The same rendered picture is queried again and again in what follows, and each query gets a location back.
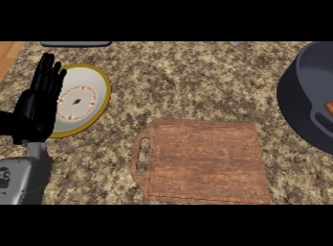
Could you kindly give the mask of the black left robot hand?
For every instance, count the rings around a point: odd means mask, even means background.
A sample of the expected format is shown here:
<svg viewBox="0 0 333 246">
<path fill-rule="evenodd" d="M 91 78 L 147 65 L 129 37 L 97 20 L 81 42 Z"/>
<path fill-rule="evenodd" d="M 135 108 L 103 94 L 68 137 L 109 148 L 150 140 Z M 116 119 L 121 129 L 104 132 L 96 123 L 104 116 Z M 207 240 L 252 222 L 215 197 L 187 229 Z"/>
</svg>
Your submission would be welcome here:
<svg viewBox="0 0 333 246">
<path fill-rule="evenodd" d="M 14 145 L 44 142 L 56 122 L 56 100 L 66 70 L 54 55 L 44 53 L 38 61 L 29 88 L 20 93 L 12 112 L 0 111 L 0 135 L 9 135 Z"/>
</svg>

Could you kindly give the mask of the brown wooden cutting board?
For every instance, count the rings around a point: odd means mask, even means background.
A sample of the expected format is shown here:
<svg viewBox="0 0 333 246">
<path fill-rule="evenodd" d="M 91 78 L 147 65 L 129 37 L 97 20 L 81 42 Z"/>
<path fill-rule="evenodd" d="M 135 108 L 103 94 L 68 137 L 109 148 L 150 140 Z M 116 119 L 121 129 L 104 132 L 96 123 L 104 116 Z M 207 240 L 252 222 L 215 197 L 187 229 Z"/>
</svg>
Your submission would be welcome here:
<svg viewBox="0 0 333 246">
<path fill-rule="evenodd" d="M 271 203 L 256 127 L 252 123 L 156 119 L 137 134 L 150 140 L 149 163 L 129 173 L 144 197 L 188 204 Z"/>
</svg>

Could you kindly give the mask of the dark grey pot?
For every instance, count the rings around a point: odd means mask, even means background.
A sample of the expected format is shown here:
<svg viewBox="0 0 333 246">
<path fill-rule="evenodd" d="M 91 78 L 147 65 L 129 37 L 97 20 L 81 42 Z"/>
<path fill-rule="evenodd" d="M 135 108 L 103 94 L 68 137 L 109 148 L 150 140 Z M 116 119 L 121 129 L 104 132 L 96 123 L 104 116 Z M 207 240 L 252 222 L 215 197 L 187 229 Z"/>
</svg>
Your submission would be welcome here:
<svg viewBox="0 0 333 246">
<path fill-rule="evenodd" d="M 300 138 L 333 155 L 333 41 L 314 41 L 299 51 L 277 83 L 277 105 Z"/>
</svg>

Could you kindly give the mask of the white plate with yellow rim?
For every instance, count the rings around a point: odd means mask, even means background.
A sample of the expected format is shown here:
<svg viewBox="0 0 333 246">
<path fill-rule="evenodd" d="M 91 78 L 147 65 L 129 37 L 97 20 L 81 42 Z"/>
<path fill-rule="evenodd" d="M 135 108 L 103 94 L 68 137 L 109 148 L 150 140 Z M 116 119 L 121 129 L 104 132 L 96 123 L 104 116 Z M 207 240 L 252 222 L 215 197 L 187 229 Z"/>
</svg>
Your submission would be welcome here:
<svg viewBox="0 0 333 246">
<path fill-rule="evenodd" d="M 57 97 L 51 138 L 82 132 L 100 117 L 110 99 L 110 82 L 100 68 L 87 63 L 72 63 L 63 69 L 66 75 Z"/>
</svg>

